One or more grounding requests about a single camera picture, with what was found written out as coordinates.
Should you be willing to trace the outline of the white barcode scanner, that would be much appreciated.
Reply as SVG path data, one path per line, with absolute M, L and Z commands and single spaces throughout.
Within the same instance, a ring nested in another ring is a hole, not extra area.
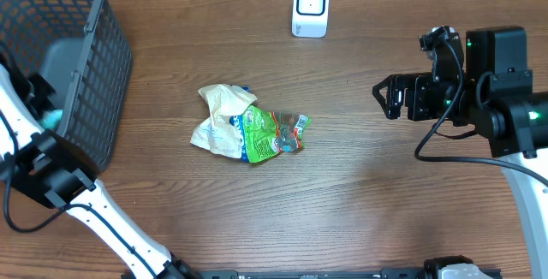
M 293 0 L 291 32 L 298 38 L 320 39 L 327 33 L 330 0 Z

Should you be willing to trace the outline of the beige tissue pack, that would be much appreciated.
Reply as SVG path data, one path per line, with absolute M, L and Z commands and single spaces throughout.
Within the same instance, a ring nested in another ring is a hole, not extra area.
M 198 93 L 210 116 L 194 129 L 191 144 L 216 155 L 240 158 L 242 134 L 230 123 L 230 118 L 242 115 L 257 97 L 240 86 L 227 84 L 204 86 Z

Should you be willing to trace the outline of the green red snack bag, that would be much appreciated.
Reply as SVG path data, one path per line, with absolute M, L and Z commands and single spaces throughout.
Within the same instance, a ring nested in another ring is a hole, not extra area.
M 283 152 L 303 148 L 302 135 L 310 118 L 302 114 L 265 111 L 251 105 L 244 121 L 249 163 L 260 163 Z

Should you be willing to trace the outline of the blue Oreo cookie pack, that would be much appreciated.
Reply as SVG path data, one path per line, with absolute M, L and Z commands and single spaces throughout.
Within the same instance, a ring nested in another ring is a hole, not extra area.
M 229 85 L 231 91 L 229 106 L 229 122 L 235 128 L 236 132 L 236 150 L 237 158 L 243 162 L 249 162 L 246 141 L 246 129 L 244 115 L 247 109 L 256 101 L 256 97 L 249 91 L 247 87 Z

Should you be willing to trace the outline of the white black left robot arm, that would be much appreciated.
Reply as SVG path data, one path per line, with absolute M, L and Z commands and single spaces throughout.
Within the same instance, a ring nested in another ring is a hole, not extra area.
M 34 84 L 7 53 L 1 57 L 1 180 L 3 214 L 15 232 L 37 232 L 68 214 L 86 225 L 129 267 L 133 278 L 197 278 L 199 273 L 147 235 L 116 204 L 98 169 L 76 145 L 40 126 L 29 104 Z M 12 190 L 53 214 L 32 228 L 10 215 Z

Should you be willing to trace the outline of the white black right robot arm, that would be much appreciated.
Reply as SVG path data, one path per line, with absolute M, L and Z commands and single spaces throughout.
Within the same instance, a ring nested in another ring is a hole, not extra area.
M 431 163 L 498 166 L 514 196 L 532 275 L 547 276 L 547 94 L 533 91 L 524 27 L 484 27 L 464 37 L 441 26 L 419 37 L 432 60 L 425 73 L 392 74 L 372 89 L 384 115 L 402 107 L 414 122 L 432 120 L 414 156 Z M 460 139 L 487 139 L 490 157 L 425 156 L 441 125 L 472 126 Z

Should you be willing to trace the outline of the dark grey plastic basket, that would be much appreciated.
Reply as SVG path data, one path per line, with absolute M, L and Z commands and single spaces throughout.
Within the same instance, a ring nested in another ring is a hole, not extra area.
M 1 0 L 1 41 L 23 74 L 54 88 L 57 134 L 106 169 L 133 64 L 109 1 Z

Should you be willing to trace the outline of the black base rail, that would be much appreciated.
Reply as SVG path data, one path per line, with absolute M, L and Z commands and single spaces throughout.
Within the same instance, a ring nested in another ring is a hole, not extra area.
M 145 278 L 176 279 L 502 279 L 498 269 L 480 269 L 470 258 L 450 256 L 427 259 L 421 267 L 383 268 L 376 271 L 238 272 L 236 270 L 193 270 L 181 260 L 166 262 L 157 275 Z

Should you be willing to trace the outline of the mint wet wipes pack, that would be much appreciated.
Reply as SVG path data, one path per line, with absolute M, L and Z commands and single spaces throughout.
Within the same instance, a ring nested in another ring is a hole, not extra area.
M 43 129 L 56 130 L 63 118 L 62 110 L 47 110 L 39 120 L 39 125 Z

